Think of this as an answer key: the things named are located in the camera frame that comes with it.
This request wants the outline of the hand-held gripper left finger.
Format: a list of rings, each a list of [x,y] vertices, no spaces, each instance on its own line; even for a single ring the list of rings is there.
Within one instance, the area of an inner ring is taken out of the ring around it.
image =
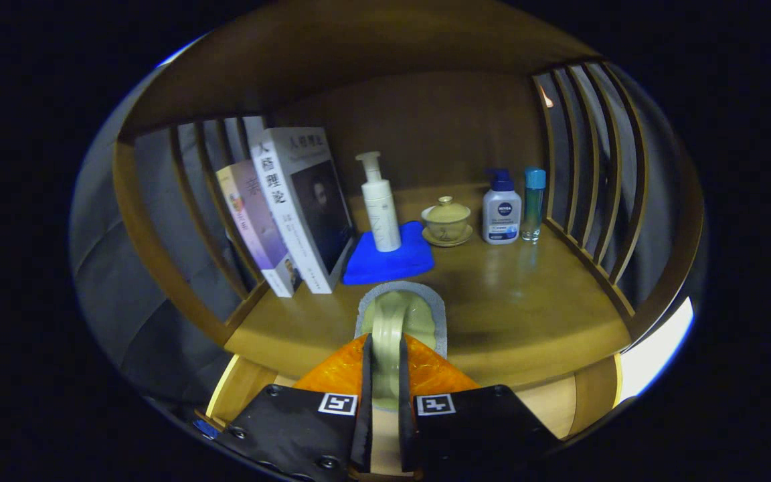
[[[279,481],[370,470],[372,339],[344,345],[294,386],[269,384],[218,431],[218,446]]]

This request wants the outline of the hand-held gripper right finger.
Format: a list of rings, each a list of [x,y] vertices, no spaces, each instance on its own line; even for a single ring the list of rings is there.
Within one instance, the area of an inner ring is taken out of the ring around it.
[[[481,387],[419,339],[399,342],[401,464],[417,481],[527,481],[563,442],[508,386]]]

